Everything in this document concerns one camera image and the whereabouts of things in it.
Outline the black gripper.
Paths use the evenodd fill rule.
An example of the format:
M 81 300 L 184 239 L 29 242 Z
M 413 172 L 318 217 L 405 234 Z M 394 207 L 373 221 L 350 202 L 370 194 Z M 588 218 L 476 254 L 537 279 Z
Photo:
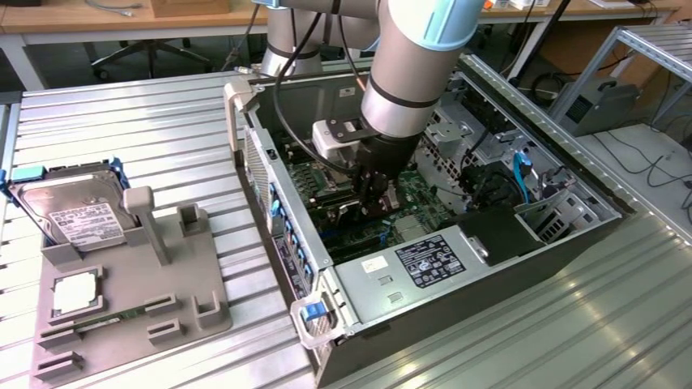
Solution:
M 356 155 L 357 175 L 361 178 L 369 175 L 396 179 L 409 163 L 418 142 L 420 135 L 405 138 L 376 135 L 364 139 Z

